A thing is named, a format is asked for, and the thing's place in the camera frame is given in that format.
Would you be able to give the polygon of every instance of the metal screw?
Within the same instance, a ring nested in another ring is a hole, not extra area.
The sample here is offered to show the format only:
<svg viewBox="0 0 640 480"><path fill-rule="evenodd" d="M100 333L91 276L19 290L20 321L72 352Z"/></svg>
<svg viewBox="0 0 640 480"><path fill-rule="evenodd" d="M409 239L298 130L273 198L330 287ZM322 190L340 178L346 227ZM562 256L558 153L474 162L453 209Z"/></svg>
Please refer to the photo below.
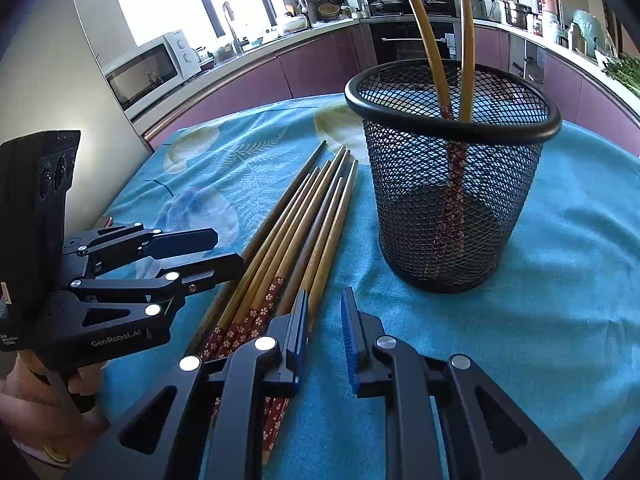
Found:
<svg viewBox="0 0 640 480"><path fill-rule="evenodd" d="M200 366L200 358L195 355L187 355L180 360L180 370L193 372Z"/></svg>
<svg viewBox="0 0 640 480"><path fill-rule="evenodd" d="M145 314L148 316L156 316L157 314L160 314L160 310L160 305L152 303L145 309Z"/></svg>
<svg viewBox="0 0 640 480"><path fill-rule="evenodd" d="M395 339L393 339L391 336L389 335L383 335L380 336L377 340L376 340L376 344L380 347L380 348L386 348L386 349L391 349L391 348L395 348L396 347L396 343L397 341Z"/></svg>
<svg viewBox="0 0 640 480"><path fill-rule="evenodd" d="M276 346L276 340L273 337L265 335L256 339L254 344L258 350L271 350Z"/></svg>
<svg viewBox="0 0 640 480"><path fill-rule="evenodd" d="M458 354L451 358L451 364L458 370L467 370L471 366L471 359L466 355Z"/></svg>

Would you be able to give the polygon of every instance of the built-in oven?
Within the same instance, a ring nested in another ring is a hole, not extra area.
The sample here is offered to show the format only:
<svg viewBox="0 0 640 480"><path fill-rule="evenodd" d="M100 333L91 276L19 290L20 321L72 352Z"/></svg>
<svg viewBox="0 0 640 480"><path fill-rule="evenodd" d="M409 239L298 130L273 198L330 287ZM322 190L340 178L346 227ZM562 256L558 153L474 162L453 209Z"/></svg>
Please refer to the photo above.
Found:
<svg viewBox="0 0 640 480"><path fill-rule="evenodd" d="M451 18L459 16L460 0L421 1L430 17L440 55L443 59L456 59L456 26ZM409 0L367 0L367 4L378 63L427 56Z"/></svg>
<svg viewBox="0 0 640 480"><path fill-rule="evenodd" d="M420 30L415 22L369 23L371 37L379 64L427 57L420 38ZM456 40L453 23L431 20L433 35L436 37L442 59L456 59Z"/></svg>

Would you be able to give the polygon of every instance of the kitchen cabinet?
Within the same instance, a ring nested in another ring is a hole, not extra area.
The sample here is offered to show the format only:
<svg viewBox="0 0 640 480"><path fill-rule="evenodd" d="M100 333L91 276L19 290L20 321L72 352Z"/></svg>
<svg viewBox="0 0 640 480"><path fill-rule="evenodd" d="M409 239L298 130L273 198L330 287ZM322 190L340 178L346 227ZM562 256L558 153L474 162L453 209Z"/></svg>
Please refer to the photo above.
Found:
<svg viewBox="0 0 640 480"><path fill-rule="evenodd" d="M545 94L558 106L562 118L575 123L580 103L582 74L560 61L556 56L546 54L545 60Z"/></svg>
<svg viewBox="0 0 640 480"><path fill-rule="evenodd" d="M291 99L291 92L280 63L273 59L200 101L160 131L151 139L150 144L156 150L172 133L181 128L286 99Z"/></svg>
<svg viewBox="0 0 640 480"><path fill-rule="evenodd" d="M583 79L575 122L635 156L640 155L640 129L612 98Z"/></svg>
<svg viewBox="0 0 640 480"><path fill-rule="evenodd" d="M354 39L348 28L282 53L222 86L149 142L161 146L176 130L257 106L292 97L343 92L351 77L360 71Z"/></svg>
<svg viewBox="0 0 640 480"><path fill-rule="evenodd" d="M545 59L545 86L565 121L579 124L635 156L640 155L640 128L612 96L568 63L550 53Z"/></svg>
<svg viewBox="0 0 640 480"><path fill-rule="evenodd" d="M509 33L487 27L475 27L476 63L509 71Z"/></svg>
<svg viewBox="0 0 640 480"><path fill-rule="evenodd" d="M358 61L348 30L321 36L278 55L293 97L343 92L358 73Z"/></svg>

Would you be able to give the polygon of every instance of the wooden chopstick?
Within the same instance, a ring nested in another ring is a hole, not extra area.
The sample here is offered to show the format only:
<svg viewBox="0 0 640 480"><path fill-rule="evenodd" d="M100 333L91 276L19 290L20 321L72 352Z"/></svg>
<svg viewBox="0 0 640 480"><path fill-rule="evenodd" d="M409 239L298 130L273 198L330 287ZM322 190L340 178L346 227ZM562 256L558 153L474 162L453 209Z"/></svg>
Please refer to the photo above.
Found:
<svg viewBox="0 0 640 480"><path fill-rule="evenodd" d="M347 183L344 186L344 192L340 199L340 205L338 211L335 214L334 222L331 225L329 235L326 240L326 245L322 251L320 257L320 263L318 264L318 272L314 278L314 283L311 286L309 292L308 302L308 331L311 332L316 322L316 315L318 314L318 307L324 288L326 286L326 280L329 277L329 271L334 262L335 250L338 247L338 241L340 240L340 234L342 233L342 227L344 226L344 219L347 216L347 209L349 208L349 202L351 200L351 191L353 190L353 184L355 183L356 174L358 172L358 161L354 159L351 163L351 169L349 170L349 176L347 177Z"/></svg>
<svg viewBox="0 0 640 480"><path fill-rule="evenodd" d="M292 200L294 193L300 187L300 184L306 177L307 173L309 173L311 166L324 149L325 144L326 141L323 140L322 142L320 142L318 147L316 147L314 152L306 160L293 181L291 181L291 184L289 184L280 199L276 202L276 205L273 206L270 213L262 221L254 236L251 238L251 240L249 240L249 243L242 251L242 259L244 260L245 265L249 265L254 259L258 248L260 248L260 246L268 236L268 233L273 229L273 226L282 214L284 208L286 208L287 204ZM215 300L211 303L211 305L207 309L206 314L202 317L202 320L200 321L195 334L193 335L191 341L189 342L189 345L187 346L185 355L202 353L209 339L211 327L217 321L218 317L222 314L226 302L231 297L237 284L238 282L234 280L232 282L226 282L224 285L222 285L222 288L220 288L220 291L216 295Z"/></svg>
<svg viewBox="0 0 640 480"><path fill-rule="evenodd" d="M302 283L300 284L300 288L305 290L306 292L310 292L311 286L314 284L314 278L316 277L316 273L318 272L320 258L322 257L322 252L324 251L324 247L326 246L326 241L329 237L329 231L331 230L331 227L334 223L335 213L338 210L340 200L342 199L345 182L346 181L344 179L341 179L341 181L338 183L334 196L331 200L329 213L322 223L322 229L318 236L318 241L314 246L314 251L311 254L308 265L306 266L305 275L303 276Z"/></svg>
<svg viewBox="0 0 640 480"><path fill-rule="evenodd" d="M453 113L451 111L451 97L449 95L449 83L447 83L447 76L444 72L444 66L442 64L442 58L440 57L440 51L438 50L438 43L436 37L433 34L427 11L424 10L422 0L409 0L411 8L414 12L415 21L418 23L420 29L420 36L424 43L424 49L427 51L427 58L429 59L429 65L431 67L431 75L433 76L433 84L438 95L438 102L440 104L440 115L443 119L452 119Z"/></svg>
<svg viewBox="0 0 640 480"><path fill-rule="evenodd" d="M313 170L313 173L306 181L306 184L302 188L300 195L287 214L285 221L282 223L280 229L278 230L278 233L274 237L273 242L267 250L267 253L261 261L258 270L253 276L251 283L249 284L247 291L244 294L244 298L242 298L240 306L238 307L238 310L236 311L236 314L234 316L234 320L231 322L231 325L226 331L222 344L220 344L218 350L216 351L216 357L222 357L223 355L226 355L231 350L233 342L239 337L240 334L244 334L243 325L248 324L246 318L249 316L249 311L251 309L254 295L257 293L257 290L260 287L262 279L267 273L273 257L280 249L282 240L286 236L291 223L294 221L296 215L298 214L300 208L303 206L303 203L305 202L307 197L312 194L312 189L314 188L314 184L316 183L316 181L319 181L320 174L321 170L319 170L318 168L315 168Z"/></svg>
<svg viewBox="0 0 640 480"><path fill-rule="evenodd" d="M316 245L320 244L319 236L322 235L322 229L324 225L327 224L328 218L329 217L333 218L333 215L335 214L335 209L333 212L331 212L331 207L333 206L333 199L337 193L336 189L339 186L340 178L344 173L344 168L347 166L349 155L350 155L350 150L347 150L347 152L345 152L340 162L340 166L338 166L338 170L336 171L334 179L331 182L331 186L326 192L326 196L322 201L320 211L316 215L314 224L311 226L311 230L309 231L309 234L306 238L305 245L302 247L302 250L300 251L300 256L298 257L296 266L294 267L293 272L291 273L291 276L287 280L286 288L284 289L284 292L282 293L282 297L278 302L278 308L275 314L276 316L282 316L283 314L287 314L288 312L291 312L291 309L293 308L296 302L298 291L300 290L300 288L303 288L301 287L301 283L303 281L303 277L306 276L306 274L308 273L307 269L308 269L308 266L310 265L310 260L313 257L312 255L316 252ZM324 247L325 241L326 241L326 236L322 241L322 244L321 244L322 247Z"/></svg>
<svg viewBox="0 0 640 480"><path fill-rule="evenodd" d="M210 357L213 357L216 355L216 352L220 348L220 345L222 344L222 341L226 336L226 332L228 331L229 326L234 320L234 316L238 312L238 307L240 306L242 298L244 298L244 294L246 293L246 290L249 287L249 284L253 280L255 273L260 267L260 264L263 262L264 257L269 251L269 248L271 247L275 237L278 235L278 232L280 231L282 225L287 219L289 212L293 208L297 198L302 193L302 190L305 187L305 184L308 182L310 177L311 175L308 174L305 177L305 179L302 181L295 195L292 197L289 204L287 204L286 209L282 212L282 214L280 215L280 218L278 218L276 225L274 225L273 229L267 236L267 239L264 241L264 243L260 247L260 250L258 250L254 259L251 261L251 264L249 264L244 274L242 275L242 278L240 279L240 282L238 283L236 290L232 294L231 299L227 303L224 312L222 313L222 315L220 316L220 319L216 323L215 329L213 330L211 336L209 337L209 341L207 342L207 344L204 347L204 350L202 351L203 359L209 359Z"/></svg>
<svg viewBox="0 0 640 480"><path fill-rule="evenodd" d="M311 222L316 217L318 208L324 200L324 196L326 195L326 191L330 186L331 181L336 177L337 168L340 166L345 155L346 148L342 146L332 161L331 167L322 179L320 186L318 186L313 200L309 203L308 208L300 220L300 223L297 225L295 232L292 236L290 236L290 233L287 233L287 237L283 242L286 245L286 250L284 251L284 255L278 265L278 269L275 271L271 283L269 283L268 286L261 286L261 290L264 292L264 295L259 297L257 296L254 300L254 304L252 305L252 312L250 315L253 317L253 322L249 329L249 335L251 338L261 335L262 330L264 330L264 327L269 322L273 307L278 300L282 288L287 282L291 266L300 252L303 239L306 237L309 227L311 226Z"/></svg>
<svg viewBox="0 0 640 480"><path fill-rule="evenodd" d="M316 322L318 306L320 300L322 299L322 294L324 293L326 280L329 276L329 270L331 269L335 256L335 250L340 239L340 233L342 232L342 227L344 226L344 219L349 207L351 192L353 190L353 184L355 182L357 171L358 161L354 160L351 164L351 169L347 178L347 183L344 187L344 191L342 192L342 195L340 197L340 205L338 206L335 218L331 224L331 229L326 240L326 245L324 246L324 250L322 251L322 257L318 266L318 272L316 273L313 285L311 287L311 293L309 294L309 333L313 330L314 323ZM288 403L289 399L284 399L281 397L268 400L266 399L266 404L268 404L268 413L265 418L263 429L263 435L265 436L262 442L263 464L266 464L269 461L271 449L273 449L275 439L278 436L278 432L280 431L280 425L282 423L282 419L286 412Z"/></svg>

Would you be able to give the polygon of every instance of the black mesh pen holder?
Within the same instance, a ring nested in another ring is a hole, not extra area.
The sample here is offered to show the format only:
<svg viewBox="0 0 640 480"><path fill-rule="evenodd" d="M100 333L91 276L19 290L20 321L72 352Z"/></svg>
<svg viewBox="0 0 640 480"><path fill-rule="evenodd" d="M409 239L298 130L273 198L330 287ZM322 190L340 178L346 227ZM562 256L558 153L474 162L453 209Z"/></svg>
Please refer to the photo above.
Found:
<svg viewBox="0 0 640 480"><path fill-rule="evenodd" d="M460 62L445 60L452 113ZM363 117L380 248L402 279L461 292L498 266L558 108L515 75L476 65L473 119L440 118L425 59L387 63L352 78L349 107Z"/></svg>

